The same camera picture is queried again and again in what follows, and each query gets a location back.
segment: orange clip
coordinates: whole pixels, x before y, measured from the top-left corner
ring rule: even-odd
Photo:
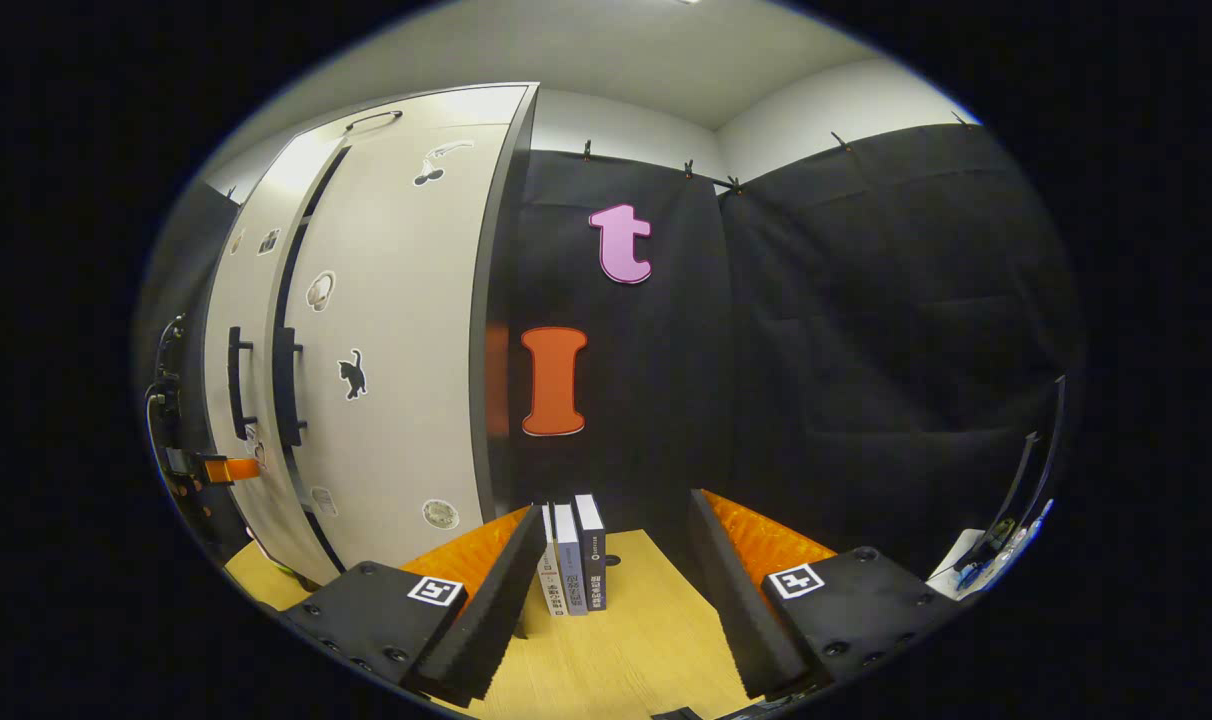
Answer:
[[[259,476],[259,462],[255,459],[207,459],[205,465],[211,482],[236,482]]]

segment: white cabinet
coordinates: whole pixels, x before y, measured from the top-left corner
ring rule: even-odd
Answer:
[[[269,555],[314,582],[496,514],[487,298],[536,90],[434,92],[305,132],[231,228],[204,338],[210,428],[219,455],[263,446],[262,478],[231,492]],[[230,352],[230,328],[250,348]]]

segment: cable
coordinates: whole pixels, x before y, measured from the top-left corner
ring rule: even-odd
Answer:
[[[162,353],[171,345],[171,341],[184,337],[184,331],[176,327],[178,322],[184,322],[184,315],[181,313],[171,322],[167,322],[166,328],[162,330],[162,337],[158,338],[158,354],[153,356],[153,384],[156,384],[166,375],[166,368],[162,366]]]
[[[148,387],[149,392],[153,392],[153,385]],[[161,456],[158,456],[158,438],[153,434],[153,402],[156,400],[162,400],[161,395],[149,395],[148,405],[144,406],[144,421],[148,424],[148,447],[153,451],[153,464],[158,465],[158,479],[162,480],[162,487],[166,492],[171,492],[171,484],[166,482],[166,469],[162,469]]]

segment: black fabric backdrop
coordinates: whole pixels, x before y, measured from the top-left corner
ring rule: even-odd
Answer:
[[[734,492],[925,577],[984,528],[1082,359],[1048,215],[985,128],[903,128],[721,196]],[[1030,461],[1025,482],[1040,462]]]
[[[651,224],[640,284],[611,281],[589,215],[629,204]],[[711,182],[679,170],[568,152],[532,152],[515,250],[509,410],[514,499],[593,492],[607,532],[646,528],[699,587],[688,552],[688,488],[724,488],[731,462],[730,278]],[[584,429],[532,438],[522,332],[587,333],[574,361]]]

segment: gray book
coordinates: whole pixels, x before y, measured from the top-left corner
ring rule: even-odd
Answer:
[[[574,518],[579,520],[588,610],[606,610],[606,527],[593,496],[574,497]]]
[[[566,503],[566,505],[554,505],[551,514],[558,531],[558,562],[565,589],[566,611],[571,615],[588,615],[584,600],[584,568],[579,560],[579,533],[574,530],[574,510]]]

